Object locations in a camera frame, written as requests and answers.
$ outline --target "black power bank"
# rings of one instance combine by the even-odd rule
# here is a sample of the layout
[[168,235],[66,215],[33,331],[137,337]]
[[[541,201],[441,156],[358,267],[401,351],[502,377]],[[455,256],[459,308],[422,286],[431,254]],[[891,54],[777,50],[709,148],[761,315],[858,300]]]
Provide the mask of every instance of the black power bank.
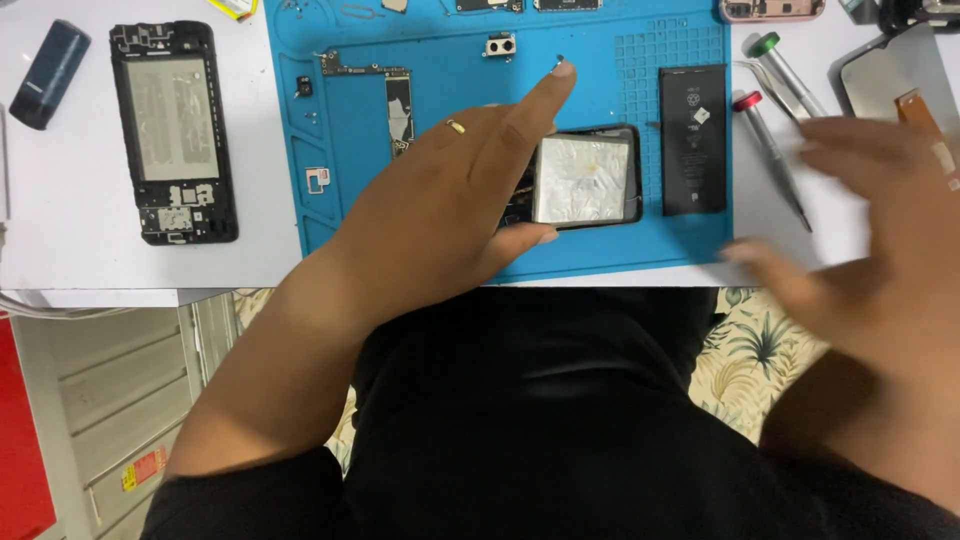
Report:
[[663,215],[727,209],[727,66],[660,70]]
[[35,130],[47,129],[89,47],[87,34],[55,20],[10,103],[10,116]]

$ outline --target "hand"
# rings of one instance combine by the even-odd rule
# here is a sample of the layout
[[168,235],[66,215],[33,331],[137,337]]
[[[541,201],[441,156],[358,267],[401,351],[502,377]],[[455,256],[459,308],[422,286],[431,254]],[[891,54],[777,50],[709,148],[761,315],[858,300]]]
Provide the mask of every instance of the hand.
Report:
[[835,348],[898,380],[960,379],[960,182],[932,141],[887,122],[804,123],[801,158],[870,203],[870,256],[805,273],[755,240],[725,255],[743,262],[787,314]]
[[557,238],[549,225],[497,230],[520,177],[576,84],[558,64],[514,106],[450,115],[360,194],[340,230],[310,258],[335,272],[341,304],[372,330],[486,282]]

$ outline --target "gold ring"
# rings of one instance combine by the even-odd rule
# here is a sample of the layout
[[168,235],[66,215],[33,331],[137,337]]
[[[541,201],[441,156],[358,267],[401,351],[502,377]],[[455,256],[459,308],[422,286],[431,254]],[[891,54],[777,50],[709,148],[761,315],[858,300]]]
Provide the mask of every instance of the gold ring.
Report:
[[456,130],[460,135],[463,135],[467,132],[467,128],[461,126],[456,120],[447,120],[446,125]]

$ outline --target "black shirt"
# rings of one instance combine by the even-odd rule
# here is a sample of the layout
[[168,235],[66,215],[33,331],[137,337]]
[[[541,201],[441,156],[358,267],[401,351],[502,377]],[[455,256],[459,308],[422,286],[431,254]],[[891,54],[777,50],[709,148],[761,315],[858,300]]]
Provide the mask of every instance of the black shirt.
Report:
[[694,405],[710,295],[485,291],[408,315],[361,355],[345,479],[326,449],[173,479],[143,537],[960,538],[930,501],[765,456]]

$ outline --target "white desk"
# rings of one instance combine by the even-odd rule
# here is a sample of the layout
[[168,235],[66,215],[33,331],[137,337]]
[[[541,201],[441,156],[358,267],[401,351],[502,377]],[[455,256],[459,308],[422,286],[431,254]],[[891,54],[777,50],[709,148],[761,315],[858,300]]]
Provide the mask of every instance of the white desk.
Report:
[[[237,24],[202,0],[21,0],[0,9],[0,98],[9,103],[54,18],[88,32],[93,44],[46,132],[8,118],[11,221],[0,258],[0,287],[36,305],[54,307],[173,306],[235,287],[277,285],[300,260],[297,220],[287,178],[273,62],[265,15]],[[195,19],[214,30],[240,238],[230,244],[151,247],[140,239],[126,148],[108,50],[114,24]],[[754,33],[776,30],[779,49],[827,109],[840,108],[829,66],[879,35],[856,27],[836,2],[809,23],[738,25],[738,50]],[[941,37],[941,51],[960,50],[960,37]],[[960,61],[946,57],[954,88]],[[746,69],[733,88],[757,89]],[[786,147],[789,123],[760,104]],[[811,265],[862,254],[862,205],[833,181],[803,172],[798,182],[816,233],[805,233],[767,178],[747,132],[734,125],[737,236],[771,236]],[[571,278],[554,285],[713,285],[746,283],[725,265],[666,268]]]

